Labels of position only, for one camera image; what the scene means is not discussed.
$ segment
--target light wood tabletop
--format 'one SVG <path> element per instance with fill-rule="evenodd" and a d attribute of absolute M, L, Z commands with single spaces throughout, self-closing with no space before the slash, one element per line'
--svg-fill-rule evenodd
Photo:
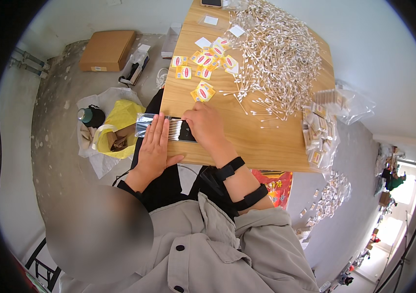
<path fill-rule="evenodd" d="M 199 50 L 195 42 L 201 37 L 205 37 L 210 42 L 216 40 L 217 37 L 222 37 L 222 31 L 198 23 L 206 14 L 217 17 L 220 21 L 229 21 L 228 11 L 205 8 L 200 6 L 199 0 L 194 0 L 182 25 L 182 30 L 174 51 L 175 56 L 191 57 L 195 51 Z M 322 69 L 317 76 L 317 80 L 312 83 L 312 91 L 333 89 L 334 72 L 330 48 L 315 32 L 310 32 L 320 45 L 320 56 L 322 58 Z M 228 50 L 227 54 L 233 56 L 242 65 L 243 59 L 240 50 Z M 176 68 L 169 68 L 163 101 L 161 103 L 161 111 L 166 115 L 180 117 L 185 110 L 193 108 L 195 101 L 190 95 L 190 92 L 195 90 L 200 80 L 205 79 L 194 75 L 197 68 L 195 63 L 188 61 L 188 66 L 192 67 L 192 79 L 176 79 Z M 223 93 L 218 92 L 237 90 L 237 86 L 234 84 L 234 77 L 231 74 L 224 72 L 224 69 L 220 67 L 213 71 L 208 83 L 217 92 L 208 104 L 220 112 L 223 117 L 224 132 L 227 139 L 234 144 L 238 154 L 249 168 L 291 172 L 315 172 L 314 169 L 309 167 L 307 155 L 305 154 L 301 113 L 298 113 L 296 117 L 290 115 L 287 121 L 275 119 L 260 122 L 262 119 L 272 117 L 252 116 L 250 114 L 251 110 L 264 110 L 264 108 L 262 109 L 252 102 L 257 97 L 263 96 L 263 94 L 251 92 L 244 98 L 242 106 L 249 113 L 249 115 L 246 115 L 234 96 L 223 96 Z M 279 126 L 279 128 L 261 129 L 260 126 Z M 185 155 L 182 163 L 214 166 L 211 157 L 197 143 L 169 141 L 168 155 L 173 156 L 177 154 Z"/>

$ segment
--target brown cardboard box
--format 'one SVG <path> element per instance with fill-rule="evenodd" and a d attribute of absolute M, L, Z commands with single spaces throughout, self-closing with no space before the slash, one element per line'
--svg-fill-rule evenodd
<path fill-rule="evenodd" d="M 385 207 L 390 202 L 390 193 L 389 192 L 382 192 L 381 199 L 379 200 L 379 205 Z"/>
<path fill-rule="evenodd" d="M 82 71 L 120 71 L 135 41 L 135 31 L 95 32 L 80 60 Z"/>

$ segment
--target black chair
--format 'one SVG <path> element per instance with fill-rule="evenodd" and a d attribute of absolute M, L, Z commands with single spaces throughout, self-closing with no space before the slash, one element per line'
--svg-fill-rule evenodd
<path fill-rule="evenodd" d="M 55 283 L 57 282 L 57 279 L 59 278 L 59 275 L 61 273 L 61 268 L 57 266 L 55 270 L 52 270 L 47 265 L 45 265 L 43 262 L 39 261 L 36 257 L 39 254 L 39 252 L 42 250 L 42 248 L 45 246 L 47 241 L 45 238 L 42 240 L 42 242 L 37 246 L 37 248 L 34 250 L 34 253 L 29 258 L 28 262 L 26 263 L 26 269 L 30 269 L 33 262 L 35 262 L 35 277 L 39 279 L 39 276 L 41 276 L 44 280 L 47 281 L 47 289 L 52 292 L 53 287 L 55 286 Z M 39 273 L 39 265 L 41 267 L 45 268 L 47 270 L 47 277 L 42 276 Z"/>

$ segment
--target beige jacket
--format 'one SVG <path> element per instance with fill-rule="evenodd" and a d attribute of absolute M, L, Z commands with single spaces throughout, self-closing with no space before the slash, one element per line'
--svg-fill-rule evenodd
<path fill-rule="evenodd" d="M 64 274 L 60 292 L 319 291 L 287 212 L 251 210 L 236 217 L 234 225 L 203 193 L 198 198 L 151 213 L 153 248 L 136 273 L 106 285 Z"/>

